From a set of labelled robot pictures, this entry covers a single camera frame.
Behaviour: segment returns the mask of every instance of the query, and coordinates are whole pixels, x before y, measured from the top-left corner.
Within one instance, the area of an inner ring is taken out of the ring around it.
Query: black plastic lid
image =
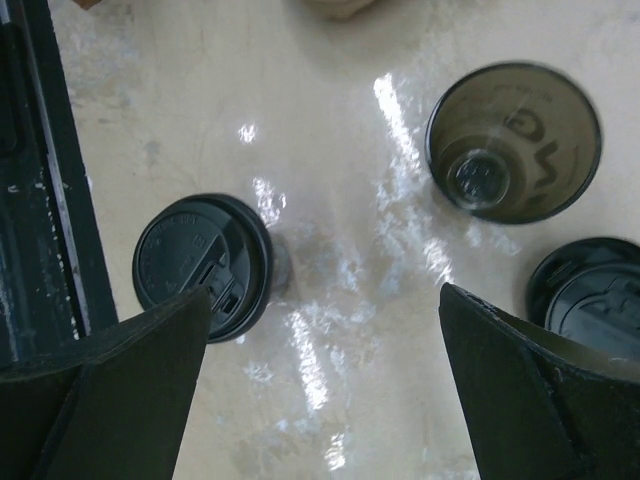
[[[640,360],[640,265],[588,267],[557,290],[545,326],[565,338]]]
[[[565,245],[545,258],[527,285],[527,318],[541,327],[558,288],[573,275],[607,262],[640,263],[640,247],[609,237],[587,238]]]
[[[189,288],[212,296],[210,343],[246,333],[269,301],[273,251],[260,217],[223,194],[196,195],[166,208],[145,229],[133,284],[148,309]]]

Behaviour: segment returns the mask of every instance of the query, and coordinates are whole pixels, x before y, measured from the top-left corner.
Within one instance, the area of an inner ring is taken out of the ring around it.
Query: wet surface
[[[455,282],[522,314],[571,240],[640,240],[634,1],[381,0],[330,23],[294,0],[50,0],[121,318],[131,259],[175,200],[253,206],[292,266],[247,335],[208,348],[176,479],[477,479],[437,317]],[[565,70],[602,118],[602,166],[551,220],[455,210],[424,161],[457,79],[530,59]]]

